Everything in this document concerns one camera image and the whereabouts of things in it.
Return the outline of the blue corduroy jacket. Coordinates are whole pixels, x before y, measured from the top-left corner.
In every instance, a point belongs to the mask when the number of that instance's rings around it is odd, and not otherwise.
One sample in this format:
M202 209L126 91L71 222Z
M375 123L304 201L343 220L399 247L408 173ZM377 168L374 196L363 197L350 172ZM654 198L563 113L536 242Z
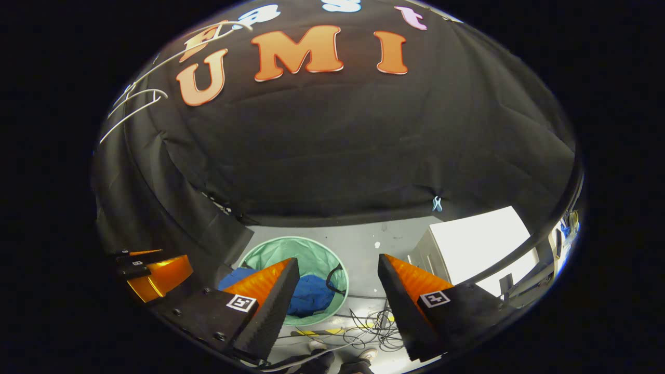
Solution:
M255 269L237 268L219 282L219 289L224 290L250 275L257 273ZM327 286L326 281L316 275L305 275L299 279L287 315L297 318L312 316L324 312L332 303L335 292Z

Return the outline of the black metal clothes rack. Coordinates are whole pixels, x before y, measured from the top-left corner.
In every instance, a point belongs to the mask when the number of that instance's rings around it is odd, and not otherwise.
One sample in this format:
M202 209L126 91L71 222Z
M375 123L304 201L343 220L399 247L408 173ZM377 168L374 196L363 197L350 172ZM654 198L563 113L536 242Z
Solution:
M529 234L564 194L575 142L560 119L515 114L485 119L405 116L283 116L273 122L127 120L98 145L124 181L121 249L189 257L192 281L214 286L242 268L256 245L283 236L316 240L337 254L360 284L381 249L340 244L380 223L419 229L396 246L413 251L432 223L511 206ZM432 211L441 196L443 211ZM515 249L472 277L490 294L498 278L517 281L551 257ZM147 303L157 304L164 298Z

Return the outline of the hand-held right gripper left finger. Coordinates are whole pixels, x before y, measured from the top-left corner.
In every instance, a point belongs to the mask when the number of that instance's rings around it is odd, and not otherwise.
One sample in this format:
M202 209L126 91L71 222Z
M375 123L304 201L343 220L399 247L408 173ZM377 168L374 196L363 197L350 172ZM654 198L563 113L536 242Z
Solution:
M287 258L224 290L186 282L151 313L207 353L259 364L268 360L300 278L297 258Z

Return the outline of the yellow floor tape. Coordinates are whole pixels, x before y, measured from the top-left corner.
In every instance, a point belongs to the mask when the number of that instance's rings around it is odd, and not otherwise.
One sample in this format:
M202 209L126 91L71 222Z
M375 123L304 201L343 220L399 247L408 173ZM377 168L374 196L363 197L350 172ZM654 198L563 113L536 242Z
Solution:
M298 336L344 336L346 329L344 328L333 328L333 329L304 329L299 327L294 327L294 330L290 332L290 337Z

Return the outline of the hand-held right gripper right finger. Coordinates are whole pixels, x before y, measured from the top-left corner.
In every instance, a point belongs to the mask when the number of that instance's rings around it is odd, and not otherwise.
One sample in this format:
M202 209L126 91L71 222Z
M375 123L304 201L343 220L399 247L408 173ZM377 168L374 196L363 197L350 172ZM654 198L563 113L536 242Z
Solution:
M410 360L475 348L520 314L475 283L454 286L389 254L378 258L378 277Z

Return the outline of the green mesh laundry hamper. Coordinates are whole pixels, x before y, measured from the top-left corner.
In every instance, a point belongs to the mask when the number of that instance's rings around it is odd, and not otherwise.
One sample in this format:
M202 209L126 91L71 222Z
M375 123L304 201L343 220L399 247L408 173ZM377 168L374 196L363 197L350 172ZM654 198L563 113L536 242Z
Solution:
M305 327L321 324L342 308L347 300L350 280L347 268L339 256L316 240L299 236L283 236L256 245L240 261L243 268L264 270L282 260L295 258L299 266L299 279L305 275L316 275L336 294L330 306L322 313L297 318L287 315L284 325Z

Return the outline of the white cabinet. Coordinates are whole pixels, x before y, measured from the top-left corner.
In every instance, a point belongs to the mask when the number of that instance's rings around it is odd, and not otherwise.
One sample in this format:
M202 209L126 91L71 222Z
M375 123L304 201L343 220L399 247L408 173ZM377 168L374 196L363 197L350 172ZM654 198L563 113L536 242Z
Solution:
M503 260L529 237L509 206L428 225L405 260L456 286Z

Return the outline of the white plastic clothes hanger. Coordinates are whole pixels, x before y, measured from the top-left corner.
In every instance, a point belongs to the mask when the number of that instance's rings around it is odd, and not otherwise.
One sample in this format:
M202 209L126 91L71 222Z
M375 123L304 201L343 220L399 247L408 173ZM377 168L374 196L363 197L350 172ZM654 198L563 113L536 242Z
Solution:
M223 21L218 21L216 23L207 24L202 28L195 29L194 31L185 34L184 38L190 40L194 36L197 36L201 33L206 33L211 29L214 31L213 35L207 40L202 40L194 44L185 41L182 44L183 47L181 47L180 50L175 50L174 48L167 47L165 52L157 53L157 56L154 58L153 62L147 68L140 71L135 78L133 78L131 83L127 85L125 90L119 95L118 99L116 99L113 106L115 107L119 105L121 103L121 100L123 99L128 99L130 97L130 93L133 90L135 90L136 87L138 87L140 82L142 82L145 78L147 78L157 69L163 67L165 64L168 64L173 60L180 59L182 55L190 52L190 50L195 50L198 47L205 46L207 43L212 43L213 41L219 40L221 38L230 35L231 33L236 31L233 28L233 26L235 25L239 26L242 29L245 29L245 31L250 33L253 32L255 29L254 26L251 26L250 24L245 23L243 21L223 20Z
M110 119L110 117L113 116L124 104L127 104L129 101L131 101L131 99L135 99L136 97L139 97L142 94L151 94L152 100L143 104L137 109L131 111L131 113L125 114L123 118L121 118L121 120L119 120L117 123L111 126L109 130L107 130L107 132L104 135L102 135L102 137L98 140L98 145L101 145L107 139L107 137L109 137L109 135L111 135L114 132L114 130L116 130L119 127L119 125L123 125L123 123L125 123L129 118L135 116L136 114L140 113L144 109L147 109L153 104L156 104L161 99L169 98L169 95L167 95L163 90L160 90L158 88L148 88L130 95L126 95L125 98L120 102L117 102L116 105L113 107L112 111L109 112L109 114L107 115L107 120Z

